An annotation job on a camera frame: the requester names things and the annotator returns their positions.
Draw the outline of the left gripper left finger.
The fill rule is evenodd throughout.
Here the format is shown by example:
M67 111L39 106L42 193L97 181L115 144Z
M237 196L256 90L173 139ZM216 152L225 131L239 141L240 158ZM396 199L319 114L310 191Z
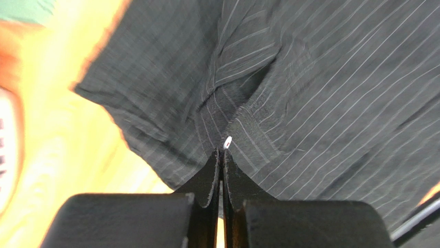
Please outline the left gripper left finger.
M42 247L216 247L220 151L170 194L77 194Z

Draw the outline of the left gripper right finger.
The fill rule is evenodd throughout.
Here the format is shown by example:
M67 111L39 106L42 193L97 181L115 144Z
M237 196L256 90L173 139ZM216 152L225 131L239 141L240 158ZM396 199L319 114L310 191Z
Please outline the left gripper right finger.
M393 247L379 214L360 201L278 200L223 153L226 247Z

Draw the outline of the black pinstriped long sleeve shirt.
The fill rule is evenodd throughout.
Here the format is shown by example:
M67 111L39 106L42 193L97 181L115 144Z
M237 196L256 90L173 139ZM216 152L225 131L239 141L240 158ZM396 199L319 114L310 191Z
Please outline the black pinstriped long sleeve shirt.
M74 90L173 189L227 137L273 196L390 231L439 182L439 1L133 1Z

